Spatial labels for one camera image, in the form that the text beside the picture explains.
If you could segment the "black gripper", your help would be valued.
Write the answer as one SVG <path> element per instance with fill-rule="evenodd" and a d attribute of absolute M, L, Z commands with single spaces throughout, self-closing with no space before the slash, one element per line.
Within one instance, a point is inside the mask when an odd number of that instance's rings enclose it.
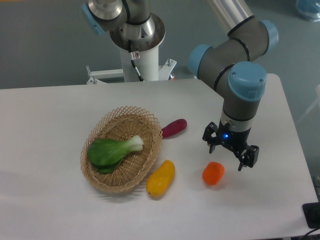
<path fill-rule="evenodd" d="M 229 123 L 223 125 L 219 122 L 217 126 L 214 122 L 210 122 L 205 127 L 202 140 L 209 146 L 210 154 L 219 145 L 233 152 L 239 160 L 238 171 L 240 172 L 242 168 L 252 168 L 259 156 L 260 148 L 247 143 L 250 131 L 251 128 L 246 131 L 233 131 Z"/>

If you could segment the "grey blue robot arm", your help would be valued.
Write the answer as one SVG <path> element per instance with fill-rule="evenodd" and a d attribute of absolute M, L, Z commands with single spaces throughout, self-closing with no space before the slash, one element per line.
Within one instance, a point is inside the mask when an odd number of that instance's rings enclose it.
<path fill-rule="evenodd" d="M 270 21 L 258 21 L 243 0 L 208 5 L 228 40 L 218 47 L 198 45 L 189 56 L 192 74 L 223 98 L 219 123 L 210 123 L 202 138 L 211 150 L 220 145 L 233 152 L 240 168 L 251 168 L 260 149 L 247 139 L 267 82 L 255 59 L 277 45 L 279 34 Z M 126 82 L 160 79 L 159 58 L 151 52 L 158 51 L 166 30 L 148 0 L 87 0 L 81 9 L 93 31 L 109 32 L 119 48 Z"/>

